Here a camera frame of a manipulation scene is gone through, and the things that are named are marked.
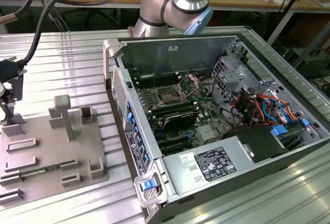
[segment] slotted aluminum surface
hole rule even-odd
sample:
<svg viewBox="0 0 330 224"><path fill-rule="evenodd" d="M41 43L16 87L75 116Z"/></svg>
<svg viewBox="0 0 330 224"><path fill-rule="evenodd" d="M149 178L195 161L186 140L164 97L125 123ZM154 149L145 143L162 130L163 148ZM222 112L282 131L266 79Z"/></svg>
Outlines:
<svg viewBox="0 0 330 224"><path fill-rule="evenodd" d="M203 33L240 32L304 93L327 118L328 100L252 30L207 28ZM59 94L71 96L72 107L93 105L103 138L108 181L0 211L0 223L144 223L103 86L102 43L127 37L126 31L46 33L27 67L23 100L16 110L24 117L42 115ZM33 35L0 37L0 60L23 58ZM263 79L270 77L250 64ZM330 147L326 146L288 169L176 216L168 223L329 223Z"/></svg>

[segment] motherboard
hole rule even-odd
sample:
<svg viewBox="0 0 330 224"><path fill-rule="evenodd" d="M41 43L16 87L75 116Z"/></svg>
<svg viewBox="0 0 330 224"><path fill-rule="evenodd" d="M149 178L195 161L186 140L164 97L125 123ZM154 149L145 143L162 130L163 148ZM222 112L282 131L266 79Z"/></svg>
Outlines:
<svg viewBox="0 0 330 224"><path fill-rule="evenodd" d="M165 155L218 141L231 128L200 79L187 73L137 82L140 102Z"/></svg>

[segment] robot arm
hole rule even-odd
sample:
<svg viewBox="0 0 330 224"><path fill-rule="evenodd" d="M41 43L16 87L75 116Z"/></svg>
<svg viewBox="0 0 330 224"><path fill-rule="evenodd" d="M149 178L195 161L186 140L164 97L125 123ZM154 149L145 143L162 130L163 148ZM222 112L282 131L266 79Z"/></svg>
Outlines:
<svg viewBox="0 0 330 224"><path fill-rule="evenodd" d="M140 18L134 27L133 37L168 35L168 25L185 35L198 34L213 14L208 1L141 0Z"/></svg>

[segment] barcode sticker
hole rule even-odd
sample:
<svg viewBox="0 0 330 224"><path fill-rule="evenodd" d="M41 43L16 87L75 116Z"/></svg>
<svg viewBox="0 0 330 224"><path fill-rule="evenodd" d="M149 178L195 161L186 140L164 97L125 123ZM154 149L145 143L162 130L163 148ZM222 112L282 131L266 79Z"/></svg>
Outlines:
<svg viewBox="0 0 330 224"><path fill-rule="evenodd" d="M181 161L182 161L183 163L195 159L195 158L194 158L194 153L193 153L193 152L185 153L185 154L181 154L181 155L180 155L180 158L181 158Z"/></svg>

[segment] power supply label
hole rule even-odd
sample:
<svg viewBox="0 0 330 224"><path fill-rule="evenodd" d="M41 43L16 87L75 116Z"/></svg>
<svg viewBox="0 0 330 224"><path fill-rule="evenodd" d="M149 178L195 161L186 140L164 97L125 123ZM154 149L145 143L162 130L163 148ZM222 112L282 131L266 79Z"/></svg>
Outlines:
<svg viewBox="0 0 330 224"><path fill-rule="evenodd" d="M208 182L237 171L223 147L196 154L195 160Z"/></svg>

